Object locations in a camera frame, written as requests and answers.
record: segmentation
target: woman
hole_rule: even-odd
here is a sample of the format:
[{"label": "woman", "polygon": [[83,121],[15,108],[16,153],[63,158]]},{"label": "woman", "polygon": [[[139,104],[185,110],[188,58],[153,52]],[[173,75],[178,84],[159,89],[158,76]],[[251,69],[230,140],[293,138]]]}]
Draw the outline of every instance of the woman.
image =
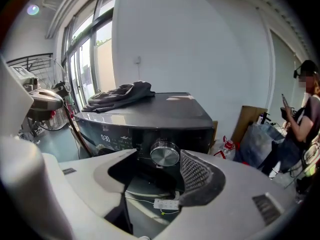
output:
[{"label": "woman", "polygon": [[278,172],[286,173],[302,158],[311,141],[320,130],[320,78],[316,64],[306,60],[300,67],[299,84],[305,85],[305,91],[310,94],[305,107],[297,111],[294,117],[291,108],[284,104],[287,121],[290,128],[282,143],[273,150],[264,161],[262,172],[271,179]]}]

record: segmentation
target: power strip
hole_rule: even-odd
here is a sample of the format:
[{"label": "power strip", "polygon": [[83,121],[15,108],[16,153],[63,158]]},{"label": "power strip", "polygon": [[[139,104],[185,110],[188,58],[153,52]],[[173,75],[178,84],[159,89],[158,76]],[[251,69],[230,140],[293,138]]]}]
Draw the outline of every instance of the power strip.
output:
[{"label": "power strip", "polygon": [[179,210],[179,200],[154,199],[153,208],[162,210]]}]

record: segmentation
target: jeans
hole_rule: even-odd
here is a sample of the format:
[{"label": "jeans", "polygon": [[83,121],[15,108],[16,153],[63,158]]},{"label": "jeans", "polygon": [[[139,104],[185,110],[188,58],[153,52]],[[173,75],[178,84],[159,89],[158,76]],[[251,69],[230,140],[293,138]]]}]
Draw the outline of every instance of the jeans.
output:
[{"label": "jeans", "polygon": [[299,162],[302,151],[290,138],[285,138],[276,148],[273,148],[270,154],[263,162],[262,172],[273,178],[278,172],[286,173],[289,169]]}]

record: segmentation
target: black metal railing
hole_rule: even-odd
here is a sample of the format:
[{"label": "black metal railing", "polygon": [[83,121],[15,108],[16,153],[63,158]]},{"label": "black metal railing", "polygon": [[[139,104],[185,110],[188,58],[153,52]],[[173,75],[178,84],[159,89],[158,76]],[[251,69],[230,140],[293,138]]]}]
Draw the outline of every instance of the black metal railing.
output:
[{"label": "black metal railing", "polygon": [[51,67],[51,59],[48,57],[52,58],[53,53],[41,53],[25,56],[7,61],[6,63],[8,66],[20,65],[31,72]]}]

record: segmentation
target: folded garment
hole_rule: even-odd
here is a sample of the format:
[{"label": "folded garment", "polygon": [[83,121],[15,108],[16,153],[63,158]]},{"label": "folded garment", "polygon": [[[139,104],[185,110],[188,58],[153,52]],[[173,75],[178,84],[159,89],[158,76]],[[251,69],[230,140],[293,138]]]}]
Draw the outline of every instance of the folded garment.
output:
[{"label": "folded garment", "polygon": [[123,105],[138,101],[143,97],[154,96],[155,92],[150,89],[150,83],[137,81],[133,84],[123,84],[119,88],[107,92],[99,92],[89,98],[82,112],[92,111],[102,113],[114,110]]}]

